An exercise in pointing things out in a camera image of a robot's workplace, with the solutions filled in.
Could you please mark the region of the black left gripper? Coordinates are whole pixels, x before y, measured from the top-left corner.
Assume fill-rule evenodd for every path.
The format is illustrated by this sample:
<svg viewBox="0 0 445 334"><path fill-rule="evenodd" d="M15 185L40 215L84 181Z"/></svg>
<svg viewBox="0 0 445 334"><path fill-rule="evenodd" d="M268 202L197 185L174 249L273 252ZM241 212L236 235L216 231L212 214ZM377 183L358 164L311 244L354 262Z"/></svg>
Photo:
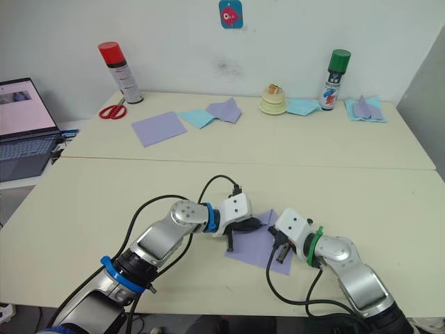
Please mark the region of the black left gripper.
<svg viewBox="0 0 445 334"><path fill-rule="evenodd" d="M227 252L232 253L234 251L233 231L253 232L262 227L264 227L264 224L255 217L229 223L224 231L224 234L227 236Z"/></svg>

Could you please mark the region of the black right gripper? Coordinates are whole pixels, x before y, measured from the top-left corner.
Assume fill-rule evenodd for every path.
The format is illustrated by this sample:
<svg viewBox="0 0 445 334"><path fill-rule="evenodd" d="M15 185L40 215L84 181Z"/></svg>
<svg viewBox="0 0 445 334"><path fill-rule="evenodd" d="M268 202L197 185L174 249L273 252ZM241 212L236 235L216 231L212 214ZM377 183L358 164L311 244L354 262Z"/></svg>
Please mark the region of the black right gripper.
<svg viewBox="0 0 445 334"><path fill-rule="evenodd" d="M278 263L283 263L286 259L290 250L296 253L295 244L282 232L275 228L274 225L268 227L268 232L272 235L273 242L273 250L277 251L280 246L279 255L276 258Z"/></svg>

